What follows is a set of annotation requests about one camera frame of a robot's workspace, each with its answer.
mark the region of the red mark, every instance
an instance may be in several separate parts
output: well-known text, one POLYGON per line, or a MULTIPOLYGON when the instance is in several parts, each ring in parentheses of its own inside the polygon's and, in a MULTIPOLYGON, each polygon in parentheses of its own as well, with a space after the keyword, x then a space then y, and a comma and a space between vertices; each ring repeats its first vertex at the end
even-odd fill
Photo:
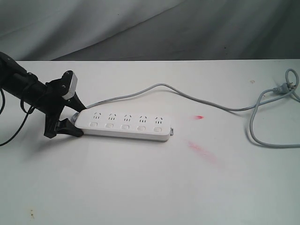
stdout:
POLYGON ((210 163, 216 164, 218 162, 218 160, 217 160, 217 158, 215 157, 214 154, 210 153, 209 151, 206 151, 206 150, 202 149, 198 145, 196 145, 192 142, 188 142, 188 146, 191 149, 193 149, 194 151, 196 151, 202 158, 209 161, 210 163))
POLYGON ((194 119, 195 120, 201 120, 201 119, 203 119, 204 118, 204 116, 194 116, 194 119))

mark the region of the gray cable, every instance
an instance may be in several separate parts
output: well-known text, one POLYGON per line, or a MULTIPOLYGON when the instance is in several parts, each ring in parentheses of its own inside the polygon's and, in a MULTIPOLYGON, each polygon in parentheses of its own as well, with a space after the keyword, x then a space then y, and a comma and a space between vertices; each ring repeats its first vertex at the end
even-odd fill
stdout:
MULTIPOLYGON (((87 106, 87 109, 90 109, 90 108, 93 108, 95 106, 102 105, 102 104, 105 104, 105 103, 108 103, 108 102, 116 101, 116 100, 121 100, 121 99, 126 99, 126 98, 132 98, 132 97, 141 95, 141 94, 143 94, 143 93, 145 93, 145 92, 147 92, 147 91, 149 91, 149 90, 151 90, 151 89, 153 89, 155 87, 165 86, 165 87, 168 87, 168 88, 172 89, 173 91, 177 92, 179 95, 181 95, 181 96, 183 96, 185 98, 188 98, 190 100, 193 100, 193 101, 196 101, 196 102, 199 102, 199 103, 202 103, 202 104, 210 105, 210 106, 213 106, 213 107, 216 107, 216 108, 228 111, 228 112, 242 112, 242 111, 247 111, 247 110, 250 110, 250 109, 254 108, 254 111, 253 111, 253 114, 252 114, 252 117, 251 117, 252 120, 250 121, 250 133, 251 133, 251 136, 253 137, 253 139, 256 142, 260 143, 261 145, 265 145, 265 146, 268 146, 268 147, 271 147, 271 148, 298 148, 298 147, 300 147, 300 145, 271 145, 271 144, 267 144, 267 143, 259 141, 254 136, 254 133, 253 133, 253 120, 254 120, 254 117, 256 115, 256 112, 257 112, 257 109, 258 109, 259 106, 265 105, 265 104, 268 104, 268 103, 271 103, 271 102, 278 101, 280 99, 283 99, 283 98, 285 98, 287 96, 291 96, 291 95, 293 95, 295 97, 294 100, 300 101, 300 97, 295 93, 295 90, 296 90, 296 88, 298 87, 298 84, 299 84, 299 77, 298 77, 298 74, 296 73, 296 71, 293 70, 293 69, 288 69, 286 71, 286 73, 285 73, 285 79, 286 79, 286 83, 284 83, 281 87, 279 87, 279 88, 273 88, 273 89, 269 89, 269 90, 264 91, 260 95, 260 98, 258 98, 257 103, 255 105, 252 105, 252 106, 249 106, 249 107, 245 107, 245 108, 238 108, 238 109, 228 108, 228 107, 225 107, 225 106, 222 106, 222 105, 218 105, 218 104, 210 102, 210 101, 201 100, 199 98, 187 95, 187 94, 183 93, 182 91, 180 91, 180 90, 172 87, 169 84, 158 83, 158 84, 152 85, 151 87, 148 87, 148 88, 146 88, 146 89, 144 89, 142 91, 139 91, 139 92, 131 94, 131 95, 114 97, 114 98, 110 98, 110 99, 107 99, 107 100, 103 100, 103 101, 91 104, 91 105, 87 106), (290 71, 293 72, 294 75, 295 75, 295 77, 296 77, 296 84, 293 86, 292 90, 288 89, 291 86, 291 82, 289 81, 289 78, 288 78, 288 74, 289 74, 290 71), (281 95, 281 96, 276 97, 276 98, 271 99, 271 100, 260 102, 261 99, 262 99, 262 97, 263 97, 263 95, 265 93, 267 93, 267 92, 270 92, 270 91, 273 91, 274 93, 277 93, 277 94, 283 94, 284 93, 284 95, 281 95)), ((72 118, 71 118, 71 122, 72 123, 76 122, 76 119, 77 119, 78 115, 79 115, 79 113, 75 113, 72 116, 72 118)))

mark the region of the white table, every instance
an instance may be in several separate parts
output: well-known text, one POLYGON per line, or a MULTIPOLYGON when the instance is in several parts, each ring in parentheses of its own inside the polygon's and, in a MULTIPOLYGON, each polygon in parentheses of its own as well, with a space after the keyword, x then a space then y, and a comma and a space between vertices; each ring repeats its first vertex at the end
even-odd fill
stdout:
MULTIPOLYGON (((225 106, 249 106, 263 90, 282 84, 286 69, 300 73, 300 60, 20 64, 42 82, 75 71, 85 105, 168 83, 225 106)), ((245 135, 251 112, 230 114, 165 90, 100 107, 170 115, 174 136, 167 142, 47 139, 44 115, 35 111, 0 148, 0 224, 298 225, 300 149, 258 147, 245 135)), ((6 96, 0 142, 25 116, 19 100, 6 96)), ((299 112, 291 99, 262 106, 257 137, 299 143, 299 112)), ((66 108, 61 118, 73 113, 66 108)))

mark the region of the electrical outlet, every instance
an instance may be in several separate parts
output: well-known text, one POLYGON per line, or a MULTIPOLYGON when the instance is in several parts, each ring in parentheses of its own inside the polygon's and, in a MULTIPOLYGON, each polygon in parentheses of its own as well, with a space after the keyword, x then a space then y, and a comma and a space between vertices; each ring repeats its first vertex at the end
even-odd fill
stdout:
POLYGON ((173 135, 167 116, 87 109, 80 112, 75 126, 85 135, 167 141, 173 135))

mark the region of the gray backdrop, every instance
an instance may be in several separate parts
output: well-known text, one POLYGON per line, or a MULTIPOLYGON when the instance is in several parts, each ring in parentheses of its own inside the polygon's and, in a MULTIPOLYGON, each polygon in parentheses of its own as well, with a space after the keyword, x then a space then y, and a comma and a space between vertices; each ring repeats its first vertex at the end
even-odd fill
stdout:
POLYGON ((16 60, 300 58, 299 0, 0 0, 16 60))

